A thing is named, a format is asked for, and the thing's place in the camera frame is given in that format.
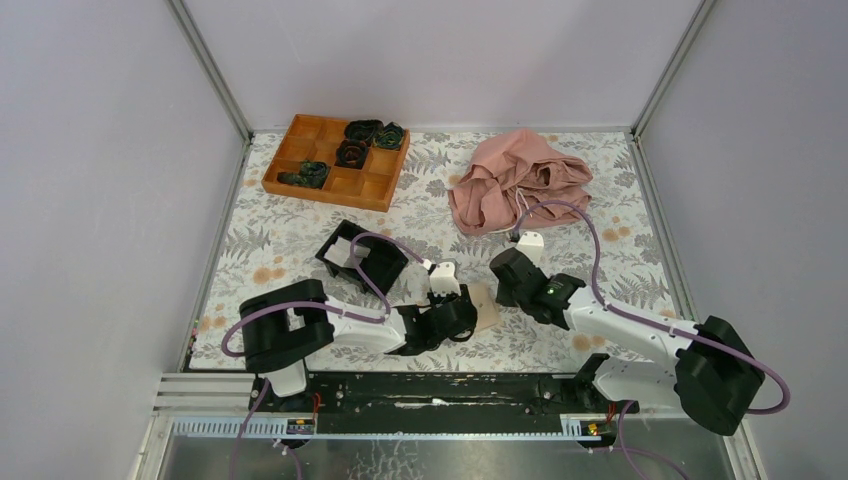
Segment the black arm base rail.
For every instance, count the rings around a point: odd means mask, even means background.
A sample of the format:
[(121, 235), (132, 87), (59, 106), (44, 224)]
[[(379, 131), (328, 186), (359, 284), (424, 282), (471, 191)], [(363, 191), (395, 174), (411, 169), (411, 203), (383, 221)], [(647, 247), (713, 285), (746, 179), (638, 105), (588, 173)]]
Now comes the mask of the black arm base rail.
[(318, 372), (299, 395), (251, 386), (260, 413), (303, 414), (320, 434), (534, 435), (614, 428), (625, 404), (605, 398), (584, 374)]

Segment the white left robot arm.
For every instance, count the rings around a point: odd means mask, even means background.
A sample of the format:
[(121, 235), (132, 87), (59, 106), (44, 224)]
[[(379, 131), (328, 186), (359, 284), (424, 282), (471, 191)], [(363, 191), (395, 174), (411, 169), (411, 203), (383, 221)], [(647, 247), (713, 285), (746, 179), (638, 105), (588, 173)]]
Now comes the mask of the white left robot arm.
[(468, 287), (445, 296), (430, 294), (423, 306), (381, 310), (344, 303), (327, 295), (319, 280), (308, 279), (241, 303), (240, 320), (225, 334), (222, 351), (243, 357), (258, 389), (288, 411), (309, 401), (306, 358), (333, 343), (372, 353), (417, 356), (447, 340), (463, 342), (474, 333), (478, 309)]

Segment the black card box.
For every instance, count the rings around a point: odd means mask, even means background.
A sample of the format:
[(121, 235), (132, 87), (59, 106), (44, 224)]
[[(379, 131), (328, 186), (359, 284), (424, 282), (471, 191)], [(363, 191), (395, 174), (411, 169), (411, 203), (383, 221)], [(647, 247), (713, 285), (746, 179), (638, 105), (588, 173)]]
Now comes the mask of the black card box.
[(375, 294), (356, 270), (359, 266), (377, 289), (387, 296), (403, 269), (408, 265), (406, 255), (391, 242), (375, 237), (363, 237), (350, 253), (352, 240), (366, 230), (342, 220), (315, 254), (330, 275), (358, 286), (363, 293)]

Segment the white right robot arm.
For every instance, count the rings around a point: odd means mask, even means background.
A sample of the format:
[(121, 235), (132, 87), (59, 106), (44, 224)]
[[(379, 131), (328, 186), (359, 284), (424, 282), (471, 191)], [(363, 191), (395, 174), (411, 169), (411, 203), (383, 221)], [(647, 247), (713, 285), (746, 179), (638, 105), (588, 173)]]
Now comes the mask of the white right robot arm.
[(537, 322), (600, 336), (639, 355), (637, 361), (592, 355), (573, 386), (583, 410), (635, 401), (679, 409), (706, 430), (731, 436), (765, 380), (762, 370), (746, 362), (750, 351), (738, 333), (721, 318), (679, 321), (603, 304), (583, 280), (547, 276), (516, 248), (498, 254), (490, 268), (499, 292)]

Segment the tan leather card holder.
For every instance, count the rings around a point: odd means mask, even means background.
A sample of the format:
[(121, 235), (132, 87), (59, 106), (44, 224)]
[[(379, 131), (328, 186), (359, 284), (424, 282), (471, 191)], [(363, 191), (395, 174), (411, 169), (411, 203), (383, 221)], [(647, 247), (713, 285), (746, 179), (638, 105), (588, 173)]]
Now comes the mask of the tan leather card holder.
[(499, 306), (491, 295), (490, 289), (483, 283), (468, 285), (472, 304), (477, 311), (476, 331), (499, 327), (503, 324)]

